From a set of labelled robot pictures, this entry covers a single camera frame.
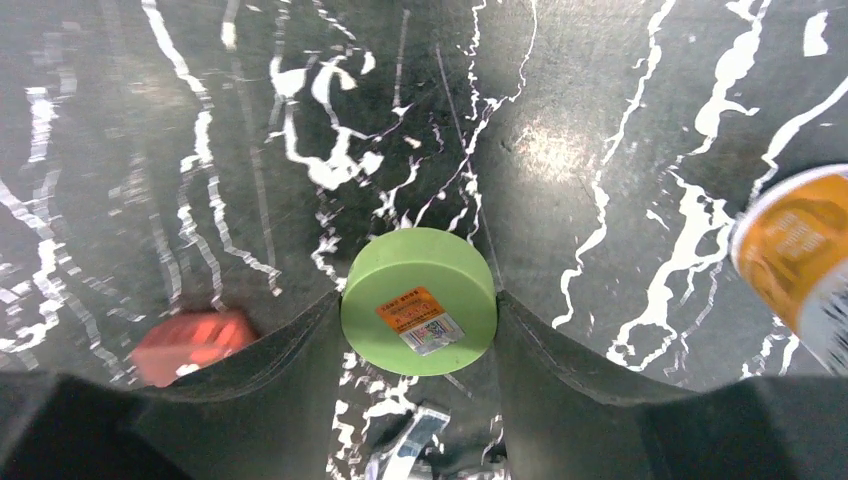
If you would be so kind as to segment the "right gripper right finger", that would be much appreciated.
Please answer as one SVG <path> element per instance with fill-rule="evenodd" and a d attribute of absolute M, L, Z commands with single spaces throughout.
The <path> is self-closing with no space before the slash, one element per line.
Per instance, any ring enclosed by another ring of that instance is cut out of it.
<path fill-rule="evenodd" d="M 755 376 L 697 393 L 611 362 L 508 292 L 494 340 L 515 479 L 843 479 L 847 381 Z"/>

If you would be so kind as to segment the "red pill organizer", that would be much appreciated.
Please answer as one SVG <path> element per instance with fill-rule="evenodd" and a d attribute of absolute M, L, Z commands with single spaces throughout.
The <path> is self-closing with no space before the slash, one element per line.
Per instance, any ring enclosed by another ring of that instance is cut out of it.
<path fill-rule="evenodd" d="M 259 338 L 239 310 L 183 312 L 151 329 L 132 350 L 130 359 L 145 384 L 162 388 Z"/>

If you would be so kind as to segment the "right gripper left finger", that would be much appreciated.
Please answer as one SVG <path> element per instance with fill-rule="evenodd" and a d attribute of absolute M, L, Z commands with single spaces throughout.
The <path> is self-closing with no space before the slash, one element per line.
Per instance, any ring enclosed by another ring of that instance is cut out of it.
<path fill-rule="evenodd" d="M 166 388 L 1 376 L 5 479 L 321 479 L 344 349 L 330 292 Z"/>

